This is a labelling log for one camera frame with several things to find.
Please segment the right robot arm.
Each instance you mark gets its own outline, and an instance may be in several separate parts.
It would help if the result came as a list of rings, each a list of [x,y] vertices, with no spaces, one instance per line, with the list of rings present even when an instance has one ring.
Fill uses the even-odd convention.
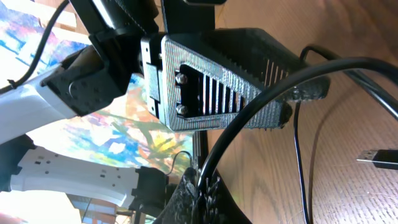
[[[200,191],[188,167],[178,184],[156,168],[113,167],[36,146],[23,134],[1,141],[1,191],[50,190],[113,203],[155,223],[249,223],[219,174]]]

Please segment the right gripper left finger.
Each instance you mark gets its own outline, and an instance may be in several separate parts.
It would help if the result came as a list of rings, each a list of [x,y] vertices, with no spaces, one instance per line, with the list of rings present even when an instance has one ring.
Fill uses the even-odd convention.
[[[195,176],[194,168],[185,170],[169,202],[153,224],[193,223],[193,209],[197,200]]]

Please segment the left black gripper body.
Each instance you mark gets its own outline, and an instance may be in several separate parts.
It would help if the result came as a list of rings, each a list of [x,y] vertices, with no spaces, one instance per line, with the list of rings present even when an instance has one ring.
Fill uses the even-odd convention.
[[[164,31],[141,39],[141,59],[149,112],[164,117],[161,40],[166,34],[197,33],[215,29],[217,1],[160,0]]]

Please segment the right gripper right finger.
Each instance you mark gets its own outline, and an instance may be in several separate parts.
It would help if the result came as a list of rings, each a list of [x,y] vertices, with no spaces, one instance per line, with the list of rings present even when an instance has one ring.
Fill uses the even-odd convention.
[[[251,224],[238,207],[218,171],[206,180],[201,206],[201,222],[205,224]]]

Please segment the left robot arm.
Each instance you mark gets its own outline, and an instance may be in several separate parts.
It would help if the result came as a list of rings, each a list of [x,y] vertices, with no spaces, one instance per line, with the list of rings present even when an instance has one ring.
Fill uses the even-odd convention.
[[[1,142],[85,116],[144,76],[151,114],[175,132],[224,129],[305,62],[262,29],[215,27],[216,1],[72,1],[91,45],[1,89]]]

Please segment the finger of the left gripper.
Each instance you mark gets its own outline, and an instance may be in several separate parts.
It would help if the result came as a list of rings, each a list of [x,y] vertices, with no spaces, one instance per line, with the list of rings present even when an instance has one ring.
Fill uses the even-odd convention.
[[[292,53],[269,35],[166,35],[160,96],[172,131],[226,128],[292,71]]]
[[[247,103],[308,65],[262,29],[167,37],[169,103]]]

